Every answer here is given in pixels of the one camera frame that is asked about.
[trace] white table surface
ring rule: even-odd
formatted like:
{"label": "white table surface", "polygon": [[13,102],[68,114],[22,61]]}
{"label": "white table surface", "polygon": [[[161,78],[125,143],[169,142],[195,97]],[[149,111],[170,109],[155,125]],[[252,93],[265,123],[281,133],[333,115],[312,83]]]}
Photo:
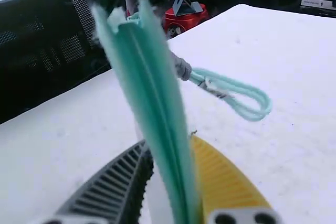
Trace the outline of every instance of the white table surface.
{"label": "white table surface", "polygon": [[[189,128],[230,158],[286,223],[335,222],[335,31],[336,19],[240,5],[170,40],[193,66],[272,98],[272,113],[250,123],[181,84]],[[54,212],[136,142],[133,122],[111,70],[0,125],[3,223]]]}

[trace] teal plastic strip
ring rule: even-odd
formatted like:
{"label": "teal plastic strip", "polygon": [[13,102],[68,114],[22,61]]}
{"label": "teal plastic strip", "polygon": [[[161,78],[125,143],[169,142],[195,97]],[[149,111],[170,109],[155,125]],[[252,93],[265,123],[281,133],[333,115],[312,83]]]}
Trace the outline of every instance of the teal plastic strip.
{"label": "teal plastic strip", "polygon": [[175,224],[202,217],[179,85],[164,33],[148,0],[139,20],[92,7],[99,40],[142,130],[170,198]]}

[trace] teal loop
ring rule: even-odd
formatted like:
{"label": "teal loop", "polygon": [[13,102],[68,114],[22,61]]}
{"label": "teal loop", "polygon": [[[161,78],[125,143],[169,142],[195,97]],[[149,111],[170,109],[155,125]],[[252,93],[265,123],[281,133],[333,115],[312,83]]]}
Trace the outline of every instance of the teal loop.
{"label": "teal loop", "polygon": [[[235,112],[247,121],[260,121],[267,116],[272,109],[272,101],[262,90],[228,78],[221,76],[217,73],[213,73],[206,69],[193,69],[190,77],[190,81],[196,85],[202,84],[206,79],[209,79],[211,83],[219,90],[225,90],[229,92],[221,98],[225,101]],[[235,99],[230,93],[238,93],[245,95],[251,99],[254,99],[259,104],[259,110],[253,109],[242,102]]]}

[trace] red object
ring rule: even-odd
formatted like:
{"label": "red object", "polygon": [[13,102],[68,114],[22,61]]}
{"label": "red object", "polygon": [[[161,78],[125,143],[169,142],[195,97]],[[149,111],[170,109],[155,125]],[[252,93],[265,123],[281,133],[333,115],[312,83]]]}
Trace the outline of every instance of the red object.
{"label": "red object", "polygon": [[197,26],[198,24],[209,19],[208,11],[204,4],[200,4],[203,11],[201,13],[191,13],[181,16],[175,16],[173,8],[166,11],[164,16],[163,29],[169,38],[175,36]]}

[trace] teal string loop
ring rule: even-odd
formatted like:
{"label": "teal string loop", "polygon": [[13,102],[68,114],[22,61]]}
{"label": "teal string loop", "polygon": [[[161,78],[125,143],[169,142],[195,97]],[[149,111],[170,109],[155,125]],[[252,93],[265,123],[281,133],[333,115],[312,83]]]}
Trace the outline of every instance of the teal string loop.
{"label": "teal string loop", "polygon": [[[193,68],[189,81],[225,101],[238,115],[247,121],[260,121],[271,112],[272,102],[268,95],[259,88],[199,68]],[[238,101],[232,96],[232,93],[242,94],[254,99],[259,105],[259,110]]]}

